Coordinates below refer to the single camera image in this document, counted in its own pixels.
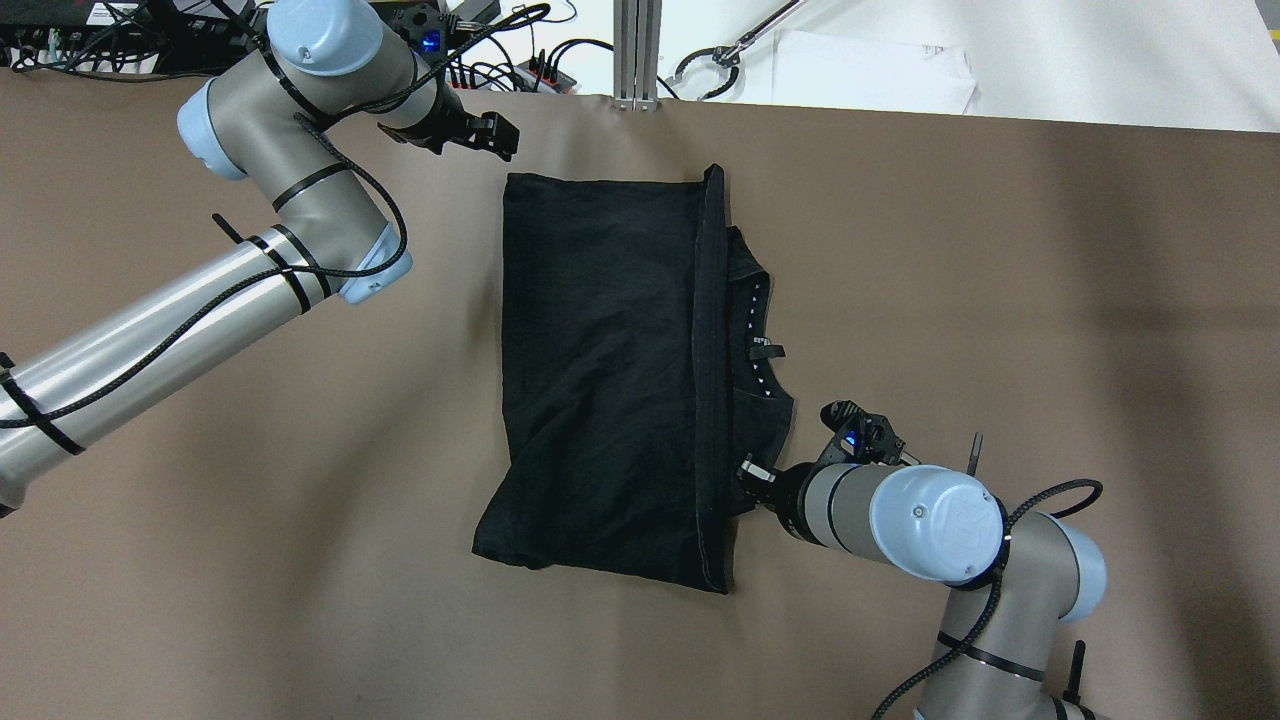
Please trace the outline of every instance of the light blue plastic cap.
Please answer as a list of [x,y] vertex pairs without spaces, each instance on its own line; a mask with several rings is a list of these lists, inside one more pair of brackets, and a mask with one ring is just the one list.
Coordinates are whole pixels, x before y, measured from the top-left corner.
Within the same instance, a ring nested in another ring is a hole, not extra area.
[[364,0],[276,0],[266,14],[275,54],[314,76],[364,68],[383,44],[383,20]]
[[1004,520],[974,478],[937,465],[899,470],[876,488],[872,536],[890,562],[925,580],[961,583],[996,560]]
[[[356,266],[357,270],[367,270],[376,265],[381,265],[392,255],[396,254],[396,249],[399,247],[399,236],[396,234],[396,228],[390,223],[383,228],[383,234],[378,236],[378,242],[369,250],[365,259],[360,261]],[[408,250],[399,256],[399,260],[394,265],[387,268],[385,270],[378,273],[376,275],[369,275],[366,278],[351,278],[347,284],[342,286],[338,295],[343,300],[352,305],[357,305],[370,299],[376,292],[381,292],[383,288],[392,284],[393,282],[404,277],[413,268],[413,256],[408,254]]]
[[187,150],[200,158],[205,167],[227,179],[242,179],[248,176],[236,167],[223,150],[214,133],[214,122],[209,118],[209,86],[212,78],[200,86],[200,90],[178,109],[178,135],[187,143]]
[[1061,528],[1066,541],[1071,543],[1075,552],[1075,566],[1080,570],[1080,589],[1075,594],[1075,605],[1062,615],[1064,623],[1074,623],[1093,615],[1093,610],[1102,602],[1102,596],[1107,592],[1107,561],[1102,557],[1102,550],[1093,538],[1076,530],[1052,515],[1044,515],[1053,524]]

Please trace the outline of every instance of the folded black cloth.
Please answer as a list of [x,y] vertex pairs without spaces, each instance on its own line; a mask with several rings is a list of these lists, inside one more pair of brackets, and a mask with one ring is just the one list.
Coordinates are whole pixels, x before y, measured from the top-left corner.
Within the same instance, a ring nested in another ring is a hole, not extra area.
[[735,470],[773,465],[792,400],[764,334],[769,275],[724,225],[724,176],[512,174],[503,219],[511,470],[472,551],[728,592]]

